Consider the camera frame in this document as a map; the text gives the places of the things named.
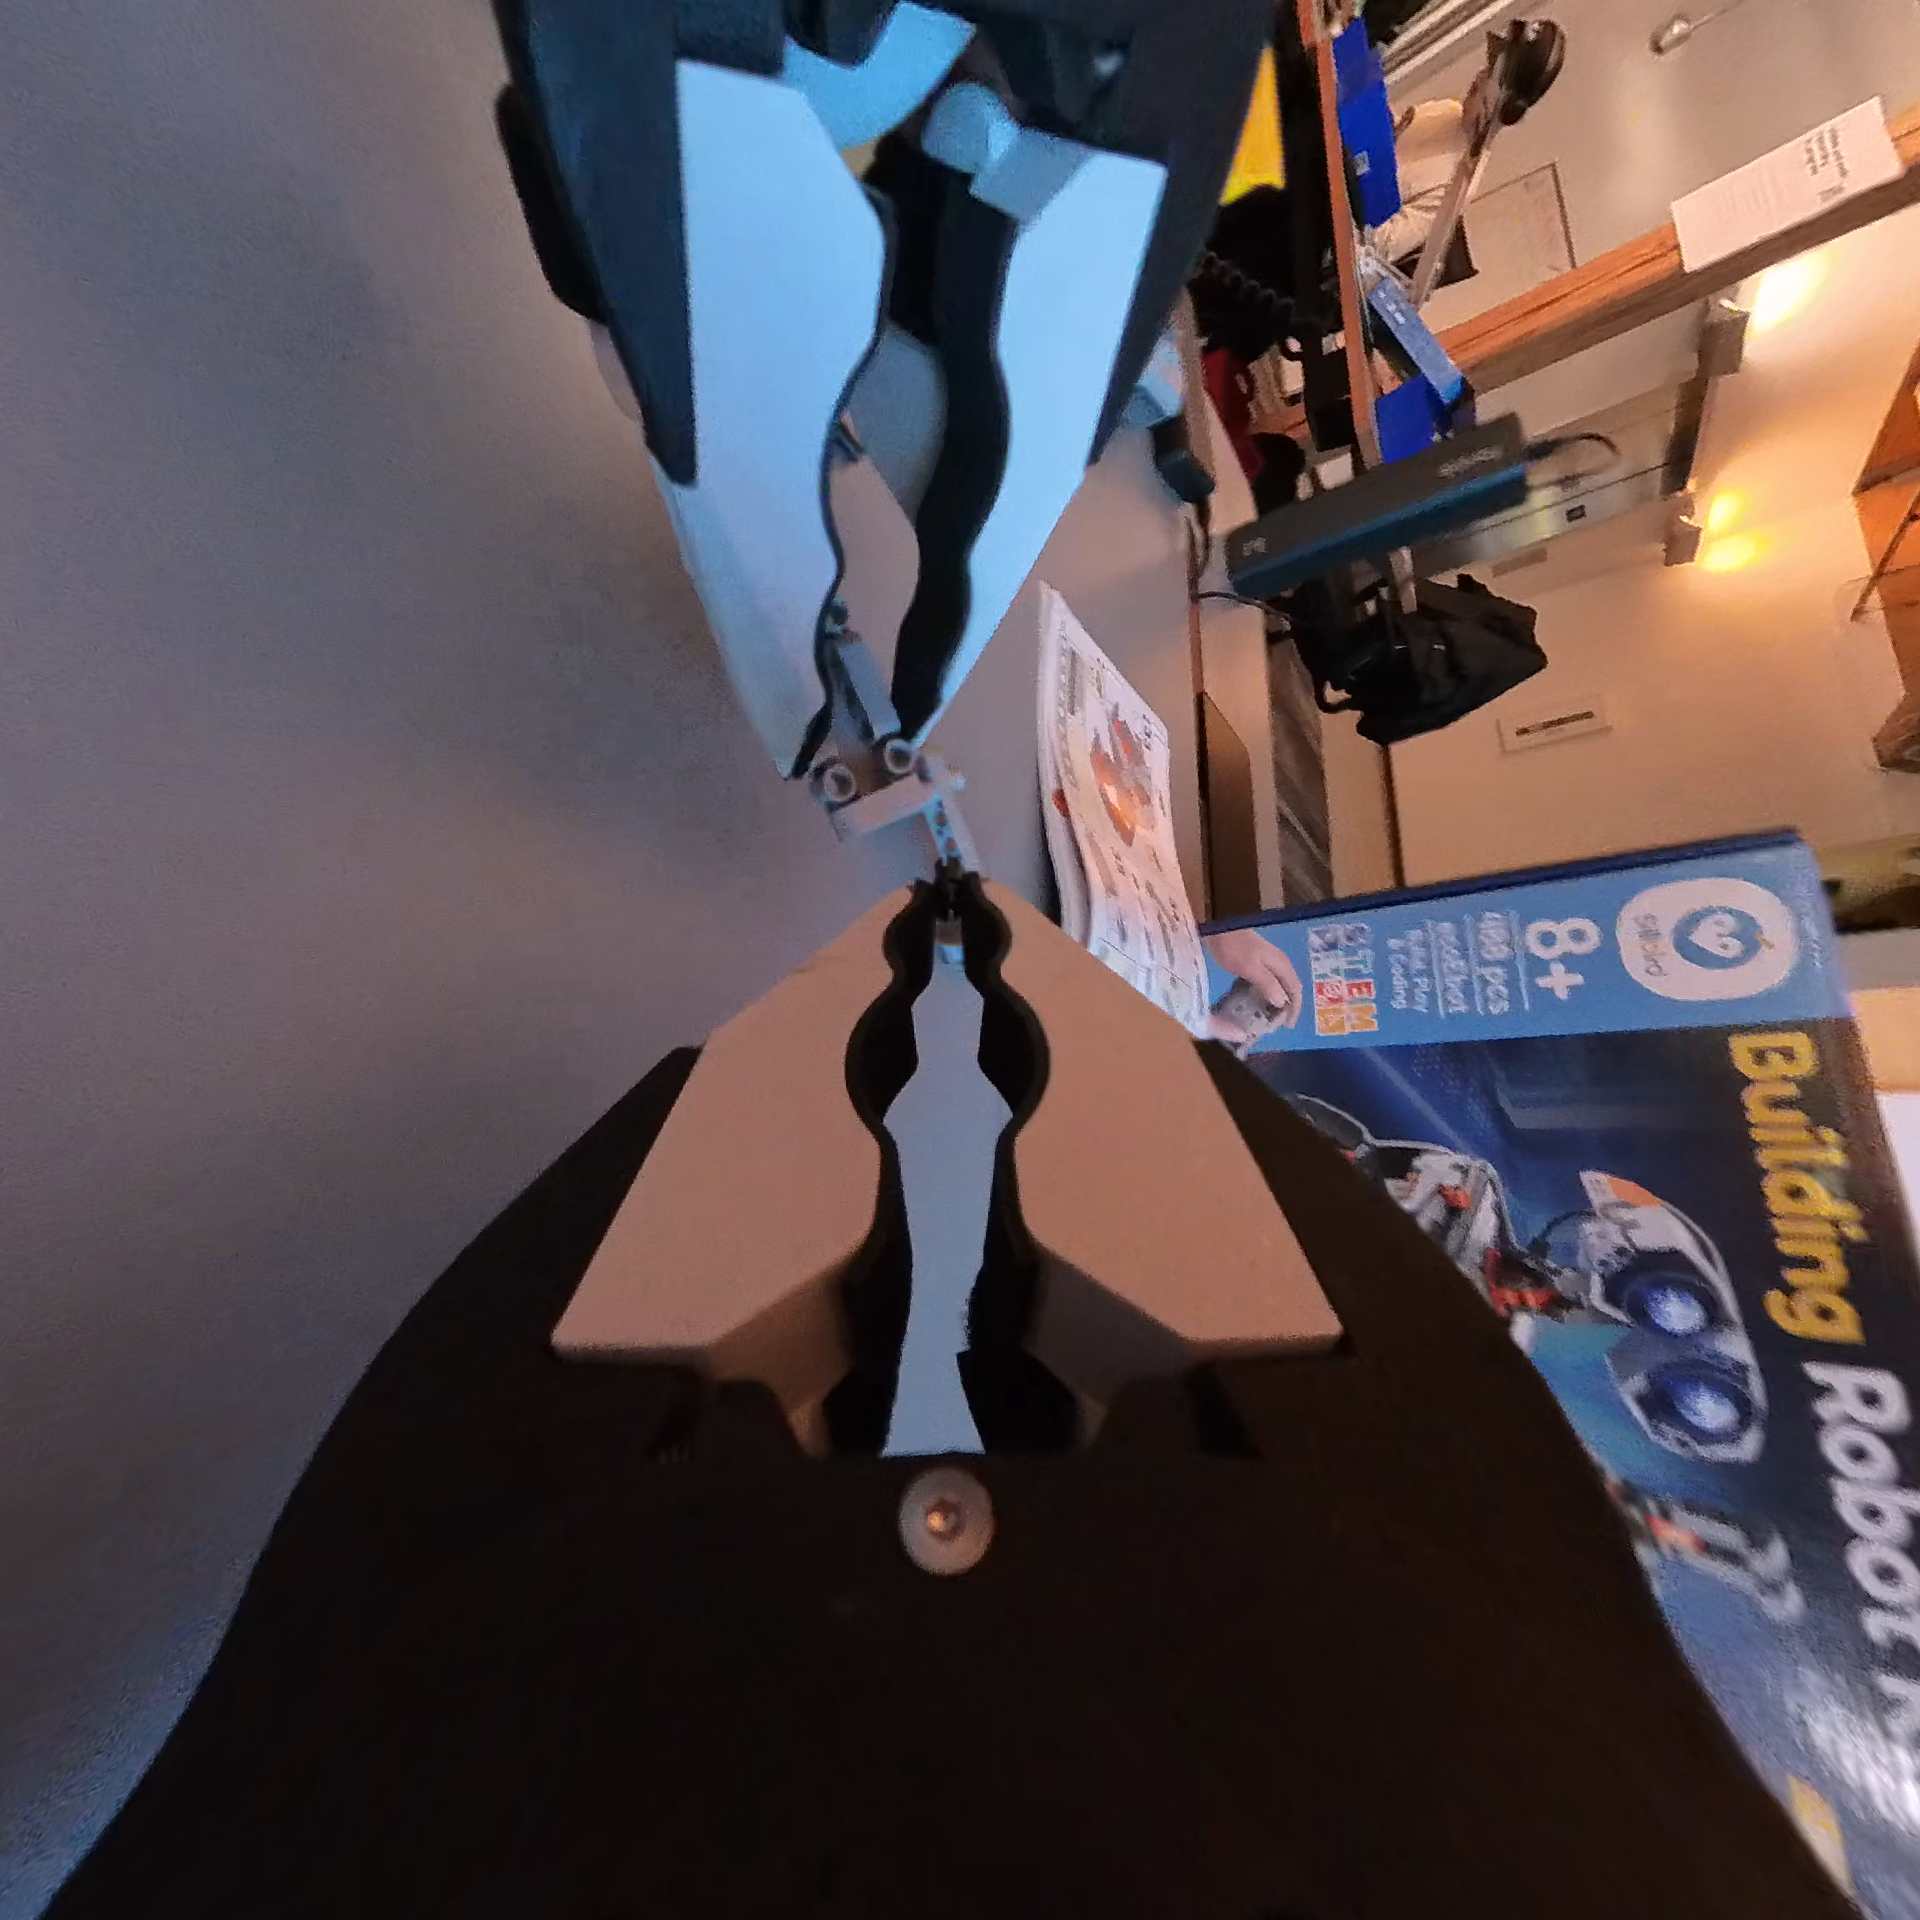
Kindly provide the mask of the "black bag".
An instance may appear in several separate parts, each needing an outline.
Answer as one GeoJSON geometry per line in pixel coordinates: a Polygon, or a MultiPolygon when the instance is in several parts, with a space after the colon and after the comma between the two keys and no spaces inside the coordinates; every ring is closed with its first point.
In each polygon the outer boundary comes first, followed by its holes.
{"type": "Polygon", "coordinates": [[[1409,607],[1392,582],[1355,595],[1308,582],[1284,623],[1323,715],[1353,715],[1379,746],[1444,732],[1547,665],[1539,609],[1474,576],[1413,582],[1409,607]]]}

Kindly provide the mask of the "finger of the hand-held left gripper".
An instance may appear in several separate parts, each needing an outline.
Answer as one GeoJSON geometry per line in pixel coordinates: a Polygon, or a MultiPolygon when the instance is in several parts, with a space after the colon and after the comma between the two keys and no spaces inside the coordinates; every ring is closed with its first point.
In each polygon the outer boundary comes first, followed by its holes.
{"type": "Polygon", "coordinates": [[[942,188],[929,237],[942,425],[890,662],[890,703],[918,745],[1095,461],[1167,188],[1155,159],[1052,133],[925,133],[920,150],[942,188]]]}
{"type": "Polygon", "coordinates": [[[676,111],[695,478],[658,493],[738,704],[811,779],[844,570],[828,438],[878,339],[888,221],[782,74],[682,57],[676,111]]]}

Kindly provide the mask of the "white paper sign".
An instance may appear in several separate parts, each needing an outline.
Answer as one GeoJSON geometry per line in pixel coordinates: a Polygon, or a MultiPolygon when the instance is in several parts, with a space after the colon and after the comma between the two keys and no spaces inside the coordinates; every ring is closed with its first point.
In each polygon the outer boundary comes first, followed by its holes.
{"type": "Polygon", "coordinates": [[[1860,100],[1676,200],[1683,268],[1701,275],[1901,175],[1883,100],[1860,100]]]}

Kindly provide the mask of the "black panel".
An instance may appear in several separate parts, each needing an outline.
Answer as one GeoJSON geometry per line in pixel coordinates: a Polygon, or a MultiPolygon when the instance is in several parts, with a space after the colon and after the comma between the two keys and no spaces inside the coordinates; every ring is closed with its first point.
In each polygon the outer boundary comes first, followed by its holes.
{"type": "Polygon", "coordinates": [[[1259,912],[1255,763],[1207,689],[1196,695],[1196,763],[1207,922],[1249,918],[1259,912]]]}

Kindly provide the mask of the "grey toy block frame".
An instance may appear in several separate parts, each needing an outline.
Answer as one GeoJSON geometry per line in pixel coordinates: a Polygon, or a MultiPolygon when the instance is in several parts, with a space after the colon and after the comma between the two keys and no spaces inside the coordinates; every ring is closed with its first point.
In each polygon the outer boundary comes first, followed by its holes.
{"type": "Polygon", "coordinates": [[[975,868],[963,774],[900,727],[888,675],[838,597],[823,615],[819,662],[828,732],[805,779],[837,838],[907,827],[925,833],[937,868],[975,868]]]}

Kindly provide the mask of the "blue toy box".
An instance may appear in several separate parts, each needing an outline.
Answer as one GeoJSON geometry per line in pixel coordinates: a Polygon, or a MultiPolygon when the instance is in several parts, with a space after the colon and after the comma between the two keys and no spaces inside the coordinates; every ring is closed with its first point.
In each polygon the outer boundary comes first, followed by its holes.
{"type": "Polygon", "coordinates": [[[1917,1915],[1917,1242],[1790,829],[1203,928],[1211,1027],[1494,1309],[1816,1858],[1917,1915]]]}

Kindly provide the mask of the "dark blue flat device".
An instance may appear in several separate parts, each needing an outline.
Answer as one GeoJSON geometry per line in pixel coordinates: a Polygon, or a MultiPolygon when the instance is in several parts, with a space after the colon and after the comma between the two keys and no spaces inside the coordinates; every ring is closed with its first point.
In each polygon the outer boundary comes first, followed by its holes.
{"type": "Polygon", "coordinates": [[[1245,522],[1225,540],[1229,585],[1248,601],[1277,597],[1511,508],[1528,493],[1528,446],[1521,418],[1507,411],[1245,522]]]}

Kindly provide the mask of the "grey desk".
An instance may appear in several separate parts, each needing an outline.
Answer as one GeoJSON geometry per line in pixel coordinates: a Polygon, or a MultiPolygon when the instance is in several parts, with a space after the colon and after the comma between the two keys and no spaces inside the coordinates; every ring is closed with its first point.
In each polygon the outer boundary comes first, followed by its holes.
{"type": "Polygon", "coordinates": [[[780,785],[486,3],[3,3],[3,1915],[419,1296],[918,870],[780,785]]]}

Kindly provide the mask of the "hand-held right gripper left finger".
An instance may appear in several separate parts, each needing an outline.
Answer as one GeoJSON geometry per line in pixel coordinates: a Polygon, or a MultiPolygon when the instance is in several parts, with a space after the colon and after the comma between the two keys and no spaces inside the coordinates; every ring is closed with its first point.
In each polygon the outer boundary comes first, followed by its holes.
{"type": "Polygon", "coordinates": [[[765,1385],[802,1452],[828,1451],[855,1352],[843,1282],[883,1181],[844,1057],[907,904],[883,896],[710,1034],[553,1328],[557,1357],[765,1385]]]}

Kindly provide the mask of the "wooden shelf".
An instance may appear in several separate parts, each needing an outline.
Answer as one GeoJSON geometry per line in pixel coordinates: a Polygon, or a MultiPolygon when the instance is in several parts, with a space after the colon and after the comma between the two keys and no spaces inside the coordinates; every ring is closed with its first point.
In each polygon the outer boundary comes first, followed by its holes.
{"type": "Polygon", "coordinates": [[[1917,111],[1892,123],[1901,174],[1723,261],[1684,268],[1676,225],[1643,230],[1569,275],[1501,301],[1436,339],[1475,390],[1492,390],[1665,319],[1790,259],[1917,203],[1917,111]]]}

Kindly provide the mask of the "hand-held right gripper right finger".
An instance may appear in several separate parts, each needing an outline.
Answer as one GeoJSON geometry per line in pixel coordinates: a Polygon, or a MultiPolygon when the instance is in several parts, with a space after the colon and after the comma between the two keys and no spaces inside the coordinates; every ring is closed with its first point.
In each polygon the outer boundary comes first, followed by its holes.
{"type": "Polygon", "coordinates": [[[1070,1452],[1135,1385],[1336,1352],[1233,1057],[991,882],[957,882],[957,934],[1004,1107],[957,1356],[984,1451],[1070,1452]]]}

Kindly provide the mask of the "instruction booklet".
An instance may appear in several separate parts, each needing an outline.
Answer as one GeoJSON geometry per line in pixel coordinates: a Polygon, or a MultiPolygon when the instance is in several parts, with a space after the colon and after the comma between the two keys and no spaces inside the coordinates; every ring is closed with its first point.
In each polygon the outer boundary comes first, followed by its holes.
{"type": "Polygon", "coordinates": [[[1207,971],[1172,833],[1167,725],[1052,585],[1039,586],[1039,641],[1039,785],[1061,928],[1207,1039],[1207,971]]]}

